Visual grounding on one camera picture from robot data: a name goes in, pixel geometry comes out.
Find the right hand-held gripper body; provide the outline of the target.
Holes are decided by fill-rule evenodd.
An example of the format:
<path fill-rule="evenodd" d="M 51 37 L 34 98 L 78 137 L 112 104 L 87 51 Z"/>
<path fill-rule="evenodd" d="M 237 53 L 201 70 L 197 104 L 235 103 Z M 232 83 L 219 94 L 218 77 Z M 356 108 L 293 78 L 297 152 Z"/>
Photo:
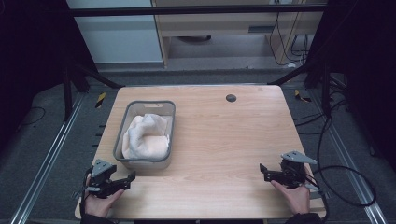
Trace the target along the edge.
<path fill-rule="evenodd" d="M 305 170 L 305 165 L 317 164 L 315 159 L 311 159 L 299 151 L 291 151 L 281 155 L 282 162 L 280 167 L 282 174 L 286 177 L 283 185 L 288 189 L 296 189 L 304 185 L 308 189 L 320 192 L 318 185 L 309 179 L 309 175 Z"/>

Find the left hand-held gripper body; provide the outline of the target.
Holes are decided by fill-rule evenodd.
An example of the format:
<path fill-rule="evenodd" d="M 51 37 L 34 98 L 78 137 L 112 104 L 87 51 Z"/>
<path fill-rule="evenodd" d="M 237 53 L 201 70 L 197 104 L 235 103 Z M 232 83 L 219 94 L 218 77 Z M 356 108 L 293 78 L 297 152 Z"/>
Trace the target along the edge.
<path fill-rule="evenodd" d="M 87 170 L 87 174 L 91 175 L 91 178 L 86 177 L 83 180 L 82 188 L 75 192 L 73 197 L 76 199 L 85 190 L 101 199 L 114 194 L 122 188 L 121 180 L 111 180 L 111 175 L 116 171 L 117 166 L 115 164 L 97 159 L 92 167 Z"/>

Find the grey plastic basket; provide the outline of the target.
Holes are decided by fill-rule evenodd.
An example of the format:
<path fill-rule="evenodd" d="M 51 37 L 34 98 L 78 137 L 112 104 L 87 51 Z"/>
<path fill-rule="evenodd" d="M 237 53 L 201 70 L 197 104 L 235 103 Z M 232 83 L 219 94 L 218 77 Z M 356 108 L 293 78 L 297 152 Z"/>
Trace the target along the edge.
<path fill-rule="evenodd" d="M 169 148 L 166 157 L 160 161 L 136 161 L 127 160 L 122 155 L 123 135 L 129 128 L 135 116 L 144 116 L 145 114 L 156 114 L 168 120 L 166 133 L 169 135 Z M 128 169 L 136 170 L 161 170 L 166 168 L 172 156 L 173 129 L 175 123 L 176 106 L 171 101 L 133 101 L 128 104 L 122 118 L 118 137 L 114 146 L 113 156 Z"/>

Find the white and pink towel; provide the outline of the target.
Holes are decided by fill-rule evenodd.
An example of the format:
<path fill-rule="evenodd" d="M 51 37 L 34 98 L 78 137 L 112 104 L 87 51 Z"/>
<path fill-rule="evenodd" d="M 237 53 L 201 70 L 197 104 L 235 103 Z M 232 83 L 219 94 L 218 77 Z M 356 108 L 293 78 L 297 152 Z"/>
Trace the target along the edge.
<path fill-rule="evenodd" d="M 160 161 L 168 153 L 168 120 L 156 114 L 135 116 L 123 135 L 122 155 L 127 160 Z"/>

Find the person's left hand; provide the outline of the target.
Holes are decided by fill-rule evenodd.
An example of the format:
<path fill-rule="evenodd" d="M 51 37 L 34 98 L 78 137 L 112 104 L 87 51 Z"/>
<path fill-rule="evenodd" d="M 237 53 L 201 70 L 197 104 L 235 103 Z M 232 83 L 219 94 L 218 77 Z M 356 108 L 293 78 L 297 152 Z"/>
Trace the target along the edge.
<path fill-rule="evenodd" d="M 83 211 L 92 216 L 107 218 L 112 205 L 117 201 L 120 196 L 124 193 L 123 189 L 119 189 L 114 194 L 108 196 L 105 199 L 97 198 L 95 195 L 91 195 L 88 191 L 84 192 Z"/>

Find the person's right hand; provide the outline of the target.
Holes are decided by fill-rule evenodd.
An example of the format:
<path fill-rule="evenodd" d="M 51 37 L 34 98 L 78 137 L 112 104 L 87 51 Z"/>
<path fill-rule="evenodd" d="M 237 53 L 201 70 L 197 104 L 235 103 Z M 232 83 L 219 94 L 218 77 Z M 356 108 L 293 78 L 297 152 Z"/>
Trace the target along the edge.
<path fill-rule="evenodd" d="M 275 180 L 272 180 L 271 184 L 283 195 L 290 211 L 294 215 L 308 214 L 310 212 L 310 191 L 307 187 L 300 186 L 295 189 L 287 189 Z"/>

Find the black metal stand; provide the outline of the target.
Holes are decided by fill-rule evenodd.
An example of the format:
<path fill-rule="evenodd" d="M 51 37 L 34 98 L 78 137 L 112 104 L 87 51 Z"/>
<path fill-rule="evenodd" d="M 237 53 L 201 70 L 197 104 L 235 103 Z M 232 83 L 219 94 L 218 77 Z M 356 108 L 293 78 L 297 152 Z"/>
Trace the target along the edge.
<path fill-rule="evenodd" d="M 117 84 L 101 76 L 98 72 L 80 63 L 67 60 L 63 65 L 62 74 L 64 87 L 64 121 L 69 120 L 73 112 L 71 85 L 74 84 L 78 92 L 87 92 L 90 89 L 90 85 L 85 76 L 92 77 L 112 89 L 122 88 L 121 84 Z"/>
<path fill-rule="evenodd" d="M 330 64 L 326 61 L 312 61 L 308 62 L 285 76 L 269 82 L 269 85 L 283 85 L 290 79 L 297 77 L 301 73 L 307 73 L 305 78 L 305 86 L 310 89 L 316 87 L 318 82 L 321 81 L 321 109 L 327 118 L 331 116 L 330 106 Z"/>

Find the black curtain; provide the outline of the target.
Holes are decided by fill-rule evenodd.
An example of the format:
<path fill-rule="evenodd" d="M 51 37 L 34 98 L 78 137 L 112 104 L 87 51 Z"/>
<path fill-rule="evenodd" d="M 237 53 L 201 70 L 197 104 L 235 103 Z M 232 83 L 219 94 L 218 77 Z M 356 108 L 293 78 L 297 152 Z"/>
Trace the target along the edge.
<path fill-rule="evenodd" d="M 328 0 L 308 56 L 346 76 L 375 151 L 396 172 L 396 0 Z"/>
<path fill-rule="evenodd" d="M 60 84 L 54 33 L 77 63 L 96 66 L 74 18 L 57 16 L 66 0 L 0 0 L 0 155 L 31 108 L 34 97 Z"/>

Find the white cabinet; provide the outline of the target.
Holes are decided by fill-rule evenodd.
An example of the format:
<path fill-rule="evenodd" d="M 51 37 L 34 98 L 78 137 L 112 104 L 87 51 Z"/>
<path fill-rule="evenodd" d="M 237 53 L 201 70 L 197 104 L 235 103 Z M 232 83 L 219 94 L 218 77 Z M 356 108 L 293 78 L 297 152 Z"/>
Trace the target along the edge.
<path fill-rule="evenodd" d="M 66 0 L 71 9 L 151 7 L 150 0 Z M 161 63 L 156 22 L 151 15 L 75 17 L 96 64 Z"/>

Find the light wooden desk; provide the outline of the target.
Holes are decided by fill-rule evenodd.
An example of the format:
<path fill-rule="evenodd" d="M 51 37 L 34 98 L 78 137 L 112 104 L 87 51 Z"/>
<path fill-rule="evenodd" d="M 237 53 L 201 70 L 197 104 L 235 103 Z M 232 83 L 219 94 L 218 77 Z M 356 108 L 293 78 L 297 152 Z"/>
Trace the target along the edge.
<path fill-rule="evenodd" d="M 325 4 L 327 0 L 150 0 L 155 7 L 226 5 L 300 5 Z M 267 36 L 277 63 L 291 56 L 292 40 L 297 35 L 313 35 L 321 21 L 321 12 L 279 12 L 241 14 L 157 15 L 161 37 L 203 35 Z"/>

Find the aluminium floor rail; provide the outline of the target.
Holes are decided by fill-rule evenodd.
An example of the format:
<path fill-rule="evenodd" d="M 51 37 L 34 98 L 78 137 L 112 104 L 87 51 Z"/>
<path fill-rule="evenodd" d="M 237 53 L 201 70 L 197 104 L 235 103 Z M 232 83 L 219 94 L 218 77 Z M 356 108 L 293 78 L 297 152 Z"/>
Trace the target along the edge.
<path fill-rule="evenodd" d="M 85 98 L 84 93 L 78 93 L 76 100 L 72 104 L 72 111 L 68 119 L 66 119 L 60 130 L 57 132 L 55 139 L 47 153 L 45 159 L 41 163 L 39 170 L 37 171 L 35 178 L 30 188 L 25 193 L 23 200 L 21 201 L 18 209 L 13 214 L 8 224 L 25 224 L 28 217 L 30 216 L 35 203 L 40 195 L 49 175 L 54 166 L 63 146 L 64 142 L 69 135 L 73 124 L 78 116 L 81 109 L 81 105 Z"/>
<path fill-rule="evenodd" d="M 364 211 L 372 224 L 388 224 L 382 210 L 375 200 L 375 196 L 369 183 L 363 178 L 362 175 L 358 175 L 358 167 L 352 160 L 352 157 L 347 152 L 347 147 L 343 142 L 340 133 L 336 127 L 327 117 L 323 118 L 326 123 L 325 128 L 327 133 L 330 135 L 330 139 L 334 146 L 335 152 L 343 166 L 346 167 L 347 175 L 351 185 L 357 193 L 357 196 L 361 204 L 372 202 L 370 206 L 365 206 Z"/>

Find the black horizontal frame bar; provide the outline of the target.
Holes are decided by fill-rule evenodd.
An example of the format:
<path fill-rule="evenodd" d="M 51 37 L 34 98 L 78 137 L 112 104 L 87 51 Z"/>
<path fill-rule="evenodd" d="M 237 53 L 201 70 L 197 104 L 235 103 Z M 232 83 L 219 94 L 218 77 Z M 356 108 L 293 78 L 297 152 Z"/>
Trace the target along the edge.
<path fill-rule="evenodd" d="M 78 8 L 67 13 L 74 17 L 95 16 L 146 16 L 146 15 L 189 15 L 189 14 L 229 14 L 229 13 L 277 13 L 277 12 L 319 12 L 327 5 L 240 5 L 240 6 L 186 6 L 186 7 L 118 7 L 118 8 Z"/>

